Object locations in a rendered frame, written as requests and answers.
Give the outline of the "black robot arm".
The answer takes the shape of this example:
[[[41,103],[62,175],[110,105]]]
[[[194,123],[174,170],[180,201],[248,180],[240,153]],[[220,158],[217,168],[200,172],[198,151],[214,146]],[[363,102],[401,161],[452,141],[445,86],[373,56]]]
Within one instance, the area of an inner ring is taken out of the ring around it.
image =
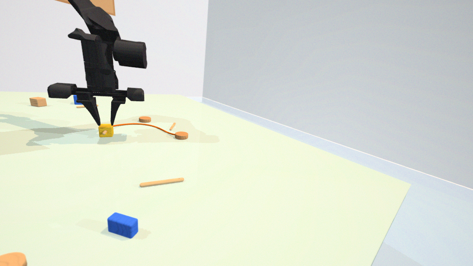
[[[68,0],[86,23],[90,34],[82,29],[68,35],[81,40],[84,62],[113,65],[113,58],[120,66],[147,68],[146,44],[121,40],[112,17],[96,7],[90,0]]]

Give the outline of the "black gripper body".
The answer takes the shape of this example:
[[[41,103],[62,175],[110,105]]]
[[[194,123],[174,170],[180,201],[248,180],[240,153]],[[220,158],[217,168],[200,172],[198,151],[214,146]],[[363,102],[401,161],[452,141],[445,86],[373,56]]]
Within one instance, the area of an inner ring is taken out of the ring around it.
[[[114,101],[144,101],[144,90],[128,88],[116,90],[113,65],[84,62],[87,88],[78,88],[72,83],[55,83],[49,85],[49,98],[69,98],[76,95],[78,100],[92,100],[93,96],[113,97]]]

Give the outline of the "yellow wooden block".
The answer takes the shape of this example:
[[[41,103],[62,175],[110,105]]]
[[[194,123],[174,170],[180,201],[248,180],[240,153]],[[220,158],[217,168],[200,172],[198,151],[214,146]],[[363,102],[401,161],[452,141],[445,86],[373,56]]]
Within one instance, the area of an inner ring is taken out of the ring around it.
[[[103,131],[107,131],[105,135],[102,135]],[[99,126],[99,137],[112,137],[113,136],[113,126],[111,124],[101,124]]]

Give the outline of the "small wooden block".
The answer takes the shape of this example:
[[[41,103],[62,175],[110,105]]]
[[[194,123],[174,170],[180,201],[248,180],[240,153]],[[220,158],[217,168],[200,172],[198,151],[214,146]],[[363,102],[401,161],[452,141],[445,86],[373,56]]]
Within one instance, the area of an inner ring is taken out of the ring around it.
[[[34,98],[29,98],[29,100],[30,100],[31,106],[36,106],[36,107],[47,106],[46,98],[34,97]]]

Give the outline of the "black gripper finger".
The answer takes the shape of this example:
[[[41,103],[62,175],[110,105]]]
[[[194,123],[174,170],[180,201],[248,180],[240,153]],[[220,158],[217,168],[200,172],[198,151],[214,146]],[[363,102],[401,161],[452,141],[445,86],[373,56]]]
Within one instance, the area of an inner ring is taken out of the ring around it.
[[[126,99],[125,99],[126,101]],[[111,101],[111,125],[113,126],[116,113],[121,104],[125,104],[125,101]]]
[[[84,107],[88,110],[88,112],[91,113],[97,125],[101,126],[99,111],[96,105],[96,97],[93,97],[92,100],[76,100],[76,102],[83,104]]]

